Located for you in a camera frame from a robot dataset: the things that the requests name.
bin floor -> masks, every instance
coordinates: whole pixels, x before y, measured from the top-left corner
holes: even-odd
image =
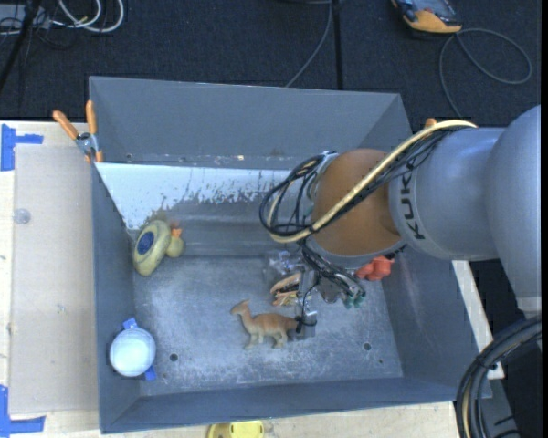
[[[142,395],[213,391],[253,384],[285,384],[401,377],[402,370],[379,282],[364,282],[359,308],[324,302],[312,293],[316,335],[290,339],[273,349],[273,338],[249,341],[230,309],[250,299],[252,315],[278,312],[260,257],[166,257],[149,277],[134,273],[136,320],[156,340],[157,380],[141,381]]]

gray bin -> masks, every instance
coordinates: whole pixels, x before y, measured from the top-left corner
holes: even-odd
[[[391,276],[364,283],[360,308],[315,293],[313,338],[244,350],[248,334],[229,314],[237,302],[292,316],[271,305],[264,277],[264,255],[290,249],[261,227],[265,188],[203,200],[146,178],[201,170],[189,188],[207,190],[232,171],[274,181],[322,151],[390,151],[411,134],[399,95],[96,77],[90,99],[106,160],[91,171],[103,433],[455,400],[479,350],[449,261],[407,248]],[[157,205],[180,220],[186,249],[142,277],[132,246]],[[109,363],[132,317],[156,340],[154,381]]]

wooden table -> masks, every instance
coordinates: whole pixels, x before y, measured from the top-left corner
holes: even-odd
[[[44,135],[45,144],[41,148],[54,145],[73,145],[73,142],[55,122],[12,122],[16,124],[17,134],[38,133]],[[76,125],[78,130],[86,131],[84,124]],[[8,386],[10,339],[9,323],[11,317],[11,289],[13,278],[13,211],[15,200],[16,170],[0,172],[0,384]],[[471,290],[466,290],[470,304],[475,313],[483,316],[480,302],[472,297]],[[483,346],[490,340],[486,329],[479,344]],[[97,404],[91,411],[43,411],[47,416],[45,431],[38,435],[45,436],[100,436],[98,429]],[[36,417],[38,414],[12,415],[13,419]],[[457,438],[458,430],[452,403],[440,402],[414,406],[397,406],[383,409],[372,409],[357,412],[341,412],[294,417],[289,419],[265,419],[265,436],[267,438],[325,438],[345,436],[357,437],[440,437]],[[119,433],[130,437],[163,437],[203,438],[208,427],[194,426],[172,430],[149,431],[138,433]]]

red object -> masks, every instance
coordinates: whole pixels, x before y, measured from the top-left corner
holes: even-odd
[[[360,267],[355,272],[355,275],[360,279],[365,278],[368,281],[379,281],[392,273],[393,263],[393,259],[388,259],[385,256],[377,256],[367,265]]]

white ball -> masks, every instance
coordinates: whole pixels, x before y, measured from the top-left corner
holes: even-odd
[[[111,366],[120,375],[134,377],[147,371],[156,355],[153,336],[142,328],[128,328],[113,340],[110,347]]]

